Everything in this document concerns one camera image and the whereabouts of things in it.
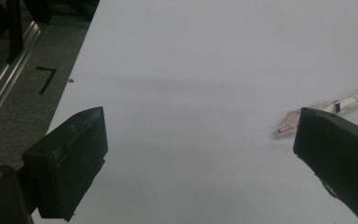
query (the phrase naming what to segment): white table surface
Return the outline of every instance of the white table surface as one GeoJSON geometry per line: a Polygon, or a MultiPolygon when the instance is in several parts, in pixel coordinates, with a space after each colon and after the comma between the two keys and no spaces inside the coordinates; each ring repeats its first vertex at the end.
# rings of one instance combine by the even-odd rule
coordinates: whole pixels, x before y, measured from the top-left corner
{"type": "Polygon", "coordinates": [[[101,0],[71,78],[50,129],[102,105],[109,142],[72,224],[358,223],[273,134],[358,91],[358,1],[101,0]]]}

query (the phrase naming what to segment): white tabletop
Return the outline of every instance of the white tabletop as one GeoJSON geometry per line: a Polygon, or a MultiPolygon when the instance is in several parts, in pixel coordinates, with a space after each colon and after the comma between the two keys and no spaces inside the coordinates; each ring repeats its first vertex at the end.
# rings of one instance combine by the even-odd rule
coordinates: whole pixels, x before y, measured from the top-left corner
{"type": "Polygon", "coordinates": [[[50,129],[102,105],[109,142],[72,224],[358,223],[273,134],[358,91],[358,1],[101,0],[71,78],[50,129]]]}

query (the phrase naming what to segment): gray floor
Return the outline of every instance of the gray floor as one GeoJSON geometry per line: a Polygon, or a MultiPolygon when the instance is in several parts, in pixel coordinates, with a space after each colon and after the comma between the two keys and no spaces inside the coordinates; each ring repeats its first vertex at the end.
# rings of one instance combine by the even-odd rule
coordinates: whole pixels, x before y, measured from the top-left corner
{"type": "MultiPolygon", "coordinates": [[[[22,166],[21,153],[47,132],[88,31],[87,24],[81,19],[68,16],[66,19],[80,22],[63,25],[65,19],[54,17],[57,22],[42,31],[29,61],[0,109],[0,165],[19,169],[22,166]],[[37,67],[57,71],[43,94],[40,92],[50,72],[37,67]]],[[[0,71],[5,66],[7,53],[8,34],[5,33],[0,36],[0,71]]]]}

